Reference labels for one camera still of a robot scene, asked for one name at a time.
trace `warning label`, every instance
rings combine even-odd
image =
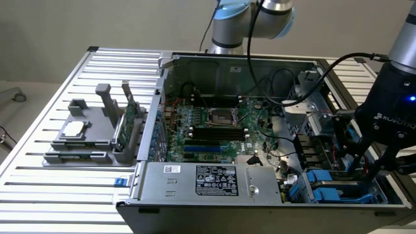
[[[203,196],[239,196],[235,167],[196,166],[195,192]]]

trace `gray robot arm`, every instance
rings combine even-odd
[[[243,54],[243,40],[259,1],[222,0],[214,17],[212,54]],[[256,21],[255,38],[274,39],[287,34],[295,19],[292,0],[266,0]]]

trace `green circuit board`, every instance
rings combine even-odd
[[[172,114],[172,119],[168,121],[170,139],[167,161],[234,163],[239,155],[254,155],[255,150],[260,152],[264,142],[267,142],[270,146],[274,139],[266,137],[259,132],[259,128],[262,128],[264,133],[274,136],[272,129],[267,128],[267,119],[270,116],[268,112],[264,111],[260,119],[266,121],[266,124],[260,127],[258,119],[262,109],[259,110],[254,107],[258,102],[256,99],[247,99],[236,108],[195,107],[187,101],[178,102],[172,109],[172,111],[176,110],[176,112]],[[215,125],[208,122],[208,116],[212,110],[230,113],[231,109],[235,110],[235,121],[238,122],[234,126]],[[186,154],[190,152],[184,151],[187,146],[186,141],[192,139],[190,137],[190,127],[243,128],[247,129],[246,134],[250,134],[250,136],[246,140],[220,140],[220,152],[192,152],[194,158],[187,158]]]

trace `slotted aluminum surface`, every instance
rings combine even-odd
[[[110,83],[112,98],[126,106],[122,80],[130,80],[135,100],[150,108],[160,52],[102,49],[88,52],[0,166],[0,233],[131,233],[115,206],[114,180],[131,168],[44,168],[43,153],[70,114],[74,98],[103,106],[95,86]],[[375,73],[354,60],[335,69],[360,104]],[[127,195],[128,189],[119,194]]]

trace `motherboard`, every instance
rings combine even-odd
[[[167,161],[171,162],[246,162],[254,154],[267,152],[275,142],[262,134],[274,136],[262,99],[170,100],[166,122],[170,131]]]

